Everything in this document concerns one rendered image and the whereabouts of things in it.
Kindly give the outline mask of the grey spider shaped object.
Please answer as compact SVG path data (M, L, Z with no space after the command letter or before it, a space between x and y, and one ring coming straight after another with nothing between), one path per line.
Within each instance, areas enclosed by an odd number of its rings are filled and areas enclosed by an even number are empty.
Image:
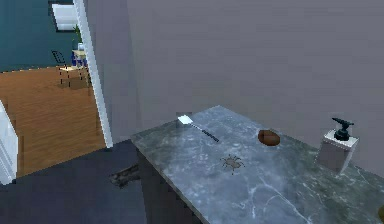
M221 161L224 168L229 167L231 169L231 174L234 174L236 169L245 166L241 158L231 154L229 154L227 157L221 158Z

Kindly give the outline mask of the white window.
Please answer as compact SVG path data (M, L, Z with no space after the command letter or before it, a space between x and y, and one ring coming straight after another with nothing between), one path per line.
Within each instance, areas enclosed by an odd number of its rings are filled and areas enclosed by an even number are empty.
M52 5L54 24L58 32L73 32L77 25L77 14L73 4Z

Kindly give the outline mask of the grey marble counter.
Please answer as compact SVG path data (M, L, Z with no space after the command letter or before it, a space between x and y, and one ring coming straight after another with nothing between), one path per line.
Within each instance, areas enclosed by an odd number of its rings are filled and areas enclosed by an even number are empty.
M147 224L382 224L384 179L354 165L336 175L315 148L288 136L268 147L262 125L225 107L132 136ZM231 174L221 158L245 164Z

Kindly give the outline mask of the white soap dispenser black pump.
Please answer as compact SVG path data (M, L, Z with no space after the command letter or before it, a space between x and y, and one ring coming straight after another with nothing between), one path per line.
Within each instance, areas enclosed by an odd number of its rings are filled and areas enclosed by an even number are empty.
M340 174L347 168L359 139L352 137L348 132L353 122L335 117L333 120L339 123L341 128L332 129L323 136L316 162Z

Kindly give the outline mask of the white door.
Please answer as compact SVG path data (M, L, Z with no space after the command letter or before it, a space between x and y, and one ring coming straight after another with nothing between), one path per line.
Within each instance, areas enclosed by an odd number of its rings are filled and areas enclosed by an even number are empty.
M0 184L10 184L17 177L18 136L0 100Z

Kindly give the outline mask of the green house plant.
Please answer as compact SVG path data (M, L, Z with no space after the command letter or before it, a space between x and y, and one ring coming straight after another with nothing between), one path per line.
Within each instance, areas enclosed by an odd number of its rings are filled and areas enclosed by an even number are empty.
M83 41L82 41L82 36L81 36L81 31L80 31L80 28L78 25L75 25L73 27L73 30L77 36L77 39L78 39L78 50L80 51L83 51L84 50L84 44L83 44Z

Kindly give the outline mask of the brown potato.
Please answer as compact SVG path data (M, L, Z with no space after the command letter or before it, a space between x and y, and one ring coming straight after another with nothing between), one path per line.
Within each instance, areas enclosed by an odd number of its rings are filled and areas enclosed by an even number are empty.
M280 143L280 136L271 130L260 130L258 140L266 146L277 146Z

